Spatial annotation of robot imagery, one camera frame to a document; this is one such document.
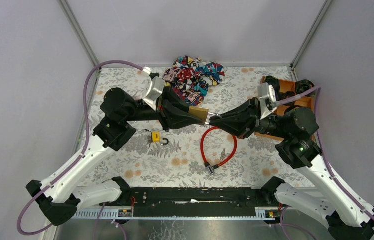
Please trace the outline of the brass padlock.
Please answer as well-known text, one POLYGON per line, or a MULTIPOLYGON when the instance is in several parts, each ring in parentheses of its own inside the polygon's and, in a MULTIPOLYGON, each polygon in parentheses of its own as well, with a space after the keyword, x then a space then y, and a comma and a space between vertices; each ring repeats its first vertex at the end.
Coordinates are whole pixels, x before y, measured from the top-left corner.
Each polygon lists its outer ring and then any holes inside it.
POLYGON ((207 119, 210 117, 217 117, 221 118, 220 114, 210 112, 208 109, 196 107, 196 106, 190 106, 188 113, 190 115, 193 115, 201 120, 201 125, 208 125, 207 119))

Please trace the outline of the red cable lock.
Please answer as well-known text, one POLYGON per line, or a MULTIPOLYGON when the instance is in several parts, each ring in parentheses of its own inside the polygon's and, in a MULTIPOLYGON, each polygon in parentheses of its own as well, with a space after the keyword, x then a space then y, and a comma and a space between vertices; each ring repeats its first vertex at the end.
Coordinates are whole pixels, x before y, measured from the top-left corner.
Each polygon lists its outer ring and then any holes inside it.
POLYGON ((203 135, 200 138, 199 150, 200 156, 203 161, 204 168, 206 172, 211 176, 215 174, 215 170, 221 168, 223 165, 227 164, 235 155, 238 148, 237 138, 233 135, 226 135, 223 140, 227 140, 232 146, 226 148, 226 145, 223 143, 217 143, 216 134, 211 132, 219 131, 217 127, 210 127, 205 130, 203 135), (220 153, 226 149, 227 157, 224 160, 220 160, 220 153))

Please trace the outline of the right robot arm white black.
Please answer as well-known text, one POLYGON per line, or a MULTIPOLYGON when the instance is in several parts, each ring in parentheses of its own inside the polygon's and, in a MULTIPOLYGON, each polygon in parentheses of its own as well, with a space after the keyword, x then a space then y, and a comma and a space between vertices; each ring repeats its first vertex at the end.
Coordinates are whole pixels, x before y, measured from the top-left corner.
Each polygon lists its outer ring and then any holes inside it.
POLYGON ((263 203, 292 207, 323 225, 336 240, 369 240, 374 236, 374 206, 356 194, 324 158, 312 140, 318 130, 308 107, 294 107, 283 115, 266 111, 256 98, 241 106, 210 117, 209 125, 239 139, 251 134, 281 139, 275 146, 281 160, 299 172, 322 194, 316 199, 273 177, 262 187, 263 203))

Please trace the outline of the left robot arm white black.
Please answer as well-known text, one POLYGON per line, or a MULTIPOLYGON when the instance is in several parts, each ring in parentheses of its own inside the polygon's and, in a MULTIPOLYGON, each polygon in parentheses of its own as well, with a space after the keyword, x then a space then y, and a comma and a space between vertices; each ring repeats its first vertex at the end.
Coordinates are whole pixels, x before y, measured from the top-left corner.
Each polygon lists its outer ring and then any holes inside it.
POLYGON ((136 133, 132 121, 159 121, 165 131, 202 125, 208 110, 190 106, 171 88, 149 90, 135 100, 121 88, 109 90, 101 104, 105 116, 87 131, 84 147, 44 180, 30 181, 26 189, 53 226, 69 221, 78 210, 98 204, 125 205, 130 187, 120 177, 89 187, 79 184, 105 158, 119 151, 136 133))

